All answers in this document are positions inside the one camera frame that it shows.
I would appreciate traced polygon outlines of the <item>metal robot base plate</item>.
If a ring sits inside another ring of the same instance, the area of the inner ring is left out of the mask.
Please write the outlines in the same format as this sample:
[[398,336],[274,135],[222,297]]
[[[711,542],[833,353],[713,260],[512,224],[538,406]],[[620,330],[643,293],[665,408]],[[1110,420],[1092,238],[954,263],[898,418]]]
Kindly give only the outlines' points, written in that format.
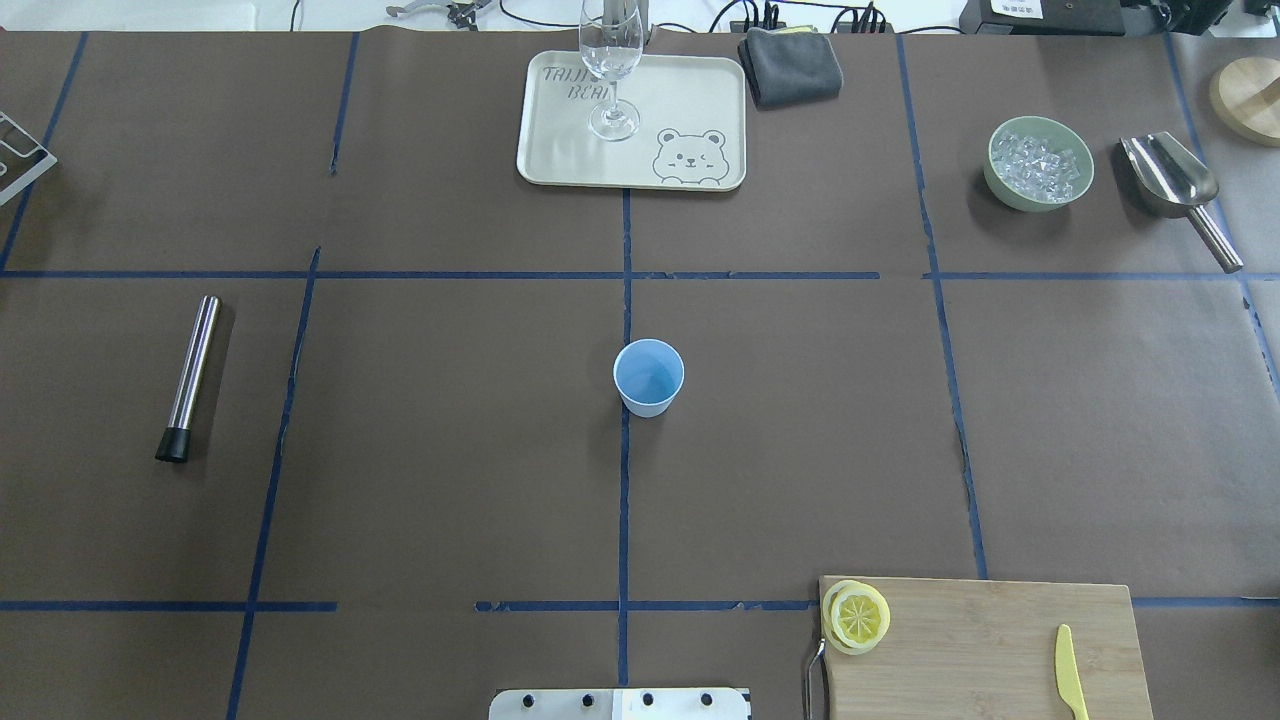
[[489,719],[750,719],[750,693],[732,687],[508,689]]

